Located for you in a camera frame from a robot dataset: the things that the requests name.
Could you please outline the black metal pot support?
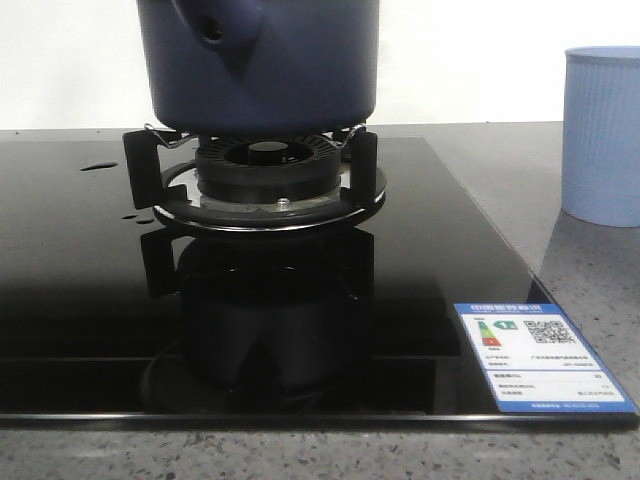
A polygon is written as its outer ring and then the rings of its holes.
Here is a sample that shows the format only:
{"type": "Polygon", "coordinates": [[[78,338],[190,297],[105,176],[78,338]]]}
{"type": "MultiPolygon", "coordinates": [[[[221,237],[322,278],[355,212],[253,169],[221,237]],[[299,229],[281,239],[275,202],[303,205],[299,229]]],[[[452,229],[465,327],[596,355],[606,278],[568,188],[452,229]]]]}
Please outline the black metal pot support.
{"type": "Polygon", "coordinates": [[[341,153],[339,185],[303,200],[280,198],[273,203],[236,203],[202,193],[197,185],[196,150],[220,138],[198,139],[192,160],[162,169],[158,149],[179,148],[191,135],[151,126],[124,134],[123,143],[133,202],[150,207],[165,224],[196,231],[271,233],[359,223],[375,215],[385,201],[386,177],[377,165],[378,138],[364,125],[324,134],[341,153]]]}

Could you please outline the blue energy rating sticker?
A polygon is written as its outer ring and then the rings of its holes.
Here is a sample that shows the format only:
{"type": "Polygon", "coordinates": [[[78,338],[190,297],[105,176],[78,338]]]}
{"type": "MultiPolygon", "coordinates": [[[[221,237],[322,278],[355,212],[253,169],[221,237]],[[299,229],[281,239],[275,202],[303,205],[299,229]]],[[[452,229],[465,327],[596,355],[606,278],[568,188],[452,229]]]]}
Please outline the blue energy rating sticker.
{"type": "Polygon", "coordinates": [[[454,307],[501,412],[638,412],[559,306],[454,307]]]}

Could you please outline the light blue ribbed cup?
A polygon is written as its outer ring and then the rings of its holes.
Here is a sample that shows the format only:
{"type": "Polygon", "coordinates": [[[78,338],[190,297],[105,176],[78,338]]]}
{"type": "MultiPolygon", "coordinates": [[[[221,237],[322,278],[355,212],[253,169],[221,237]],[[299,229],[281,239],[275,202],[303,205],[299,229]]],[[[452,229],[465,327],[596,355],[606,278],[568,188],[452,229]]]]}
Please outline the light blue ribbed cup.
{"type": "Polygon", "coordinates": [[[610,227],[639,225],[639,48],[565,52],[561,205],[610,227]]]}

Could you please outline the black round gas burner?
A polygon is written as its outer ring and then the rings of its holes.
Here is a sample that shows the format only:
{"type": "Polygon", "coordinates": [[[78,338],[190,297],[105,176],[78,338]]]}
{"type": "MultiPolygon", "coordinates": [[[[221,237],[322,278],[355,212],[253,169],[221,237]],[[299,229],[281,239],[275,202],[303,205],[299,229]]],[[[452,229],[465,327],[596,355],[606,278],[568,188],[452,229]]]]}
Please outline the black round gas burner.
{"type": "Polygon", "coordinates": [[[236,203],[303,200],[340,181],[341,153],[321,135],[256,140],[220,138],[196,150],[198,188],[236,203]]]}

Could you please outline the black glass gas stove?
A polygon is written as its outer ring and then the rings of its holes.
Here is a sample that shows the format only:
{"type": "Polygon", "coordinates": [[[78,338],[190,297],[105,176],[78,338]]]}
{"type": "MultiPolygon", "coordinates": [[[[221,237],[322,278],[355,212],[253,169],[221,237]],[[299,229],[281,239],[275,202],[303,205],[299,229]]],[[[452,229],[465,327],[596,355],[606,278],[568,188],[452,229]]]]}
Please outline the black glass gas stove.
{"type": "Polygon", "coordinates": [[[135,212],[118,142],[4,144],[2,424],[637,428],[498,409],[454,305],[557,304],[424,140],[378,152],[372,219],[256,241],[135,212]]]}

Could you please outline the dark blue cooking pot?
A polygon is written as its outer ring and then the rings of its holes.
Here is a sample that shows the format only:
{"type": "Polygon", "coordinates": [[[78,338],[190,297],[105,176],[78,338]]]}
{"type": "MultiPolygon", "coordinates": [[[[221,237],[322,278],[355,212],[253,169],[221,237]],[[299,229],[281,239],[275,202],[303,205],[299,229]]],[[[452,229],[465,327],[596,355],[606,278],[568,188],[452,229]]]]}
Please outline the dark blue cooking pot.
{"type": "Polygon", "coordinates": [[[156,118],[213,136],[319,133],[376,105],[376,1],[139,1],[156,118]]]}

